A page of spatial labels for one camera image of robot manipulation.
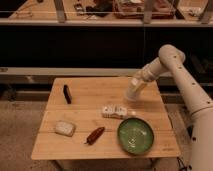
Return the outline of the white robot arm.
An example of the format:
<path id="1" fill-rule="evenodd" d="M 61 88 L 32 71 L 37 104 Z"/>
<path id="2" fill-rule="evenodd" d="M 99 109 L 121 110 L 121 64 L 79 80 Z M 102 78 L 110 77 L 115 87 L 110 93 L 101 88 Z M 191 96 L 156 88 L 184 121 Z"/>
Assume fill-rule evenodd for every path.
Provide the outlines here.
<path id="1" fill-rule="evenodd" d="M 194 121 L 189 168 L 213 171 L 213 100 L 184 67 L 184 60 L 182 51 L 163 45 L 158 57 L 133 76 L 128 97 L 136 100 L 148 82 L 170 72 Z"/>

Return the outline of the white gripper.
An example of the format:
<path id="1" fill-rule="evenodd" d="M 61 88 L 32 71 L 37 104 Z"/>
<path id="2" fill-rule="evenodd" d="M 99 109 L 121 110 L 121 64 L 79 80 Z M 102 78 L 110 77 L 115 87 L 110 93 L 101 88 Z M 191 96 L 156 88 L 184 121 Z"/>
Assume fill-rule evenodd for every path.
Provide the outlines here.
<path id="1" fill-rule="evenodd" d="M 152 82 L 155 80 L 154 74 L 150 71 L 148 65 L 145 65 L 141 70 L 137 72 L 137 78 L 132 79 L 133 90 L 139 91 L 147 86 L 146 82 Z"/>

